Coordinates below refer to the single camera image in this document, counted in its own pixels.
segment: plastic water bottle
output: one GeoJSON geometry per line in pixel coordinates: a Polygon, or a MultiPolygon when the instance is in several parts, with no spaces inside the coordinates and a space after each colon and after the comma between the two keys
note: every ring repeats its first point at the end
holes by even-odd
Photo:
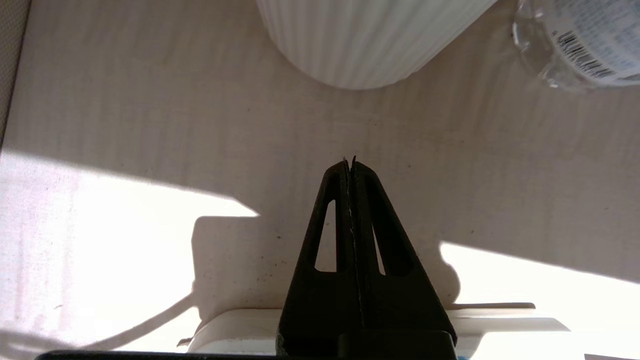
{"type": "Polygon", "coordinates": [[[513,40],[553,88],[640,84],[640,0],[518,0],[513,40]]]}

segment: bottle label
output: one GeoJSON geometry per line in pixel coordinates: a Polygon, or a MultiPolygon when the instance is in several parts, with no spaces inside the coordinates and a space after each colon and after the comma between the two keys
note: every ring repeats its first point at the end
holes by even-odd
{"type": "Polygon", "coordinates": [[[543,23],[556,51],[594,83],[640,84],[640,0],[547,0],[543,23]]]}

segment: barcode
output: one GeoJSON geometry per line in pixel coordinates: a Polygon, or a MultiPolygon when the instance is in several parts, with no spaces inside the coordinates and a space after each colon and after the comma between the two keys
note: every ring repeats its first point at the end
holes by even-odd
{"type": "Polygon", "coordinates": [[[572,62],[585,74],[600,79],[615,75],[616,72],[606,67],[603,63],[593,58],[587,49],[578,41],[573,31],[567,31],[557,38],[560,49],[567,60],[572,62]]]}

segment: white ribbed vase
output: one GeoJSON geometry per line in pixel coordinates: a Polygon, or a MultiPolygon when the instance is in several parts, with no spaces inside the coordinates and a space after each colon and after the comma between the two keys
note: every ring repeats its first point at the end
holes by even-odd
{"type": "Polygon", "coordinates": [[[420,69],[496,0],[257,0],[280,51],[339,88],[389,85],[420,69]]]}

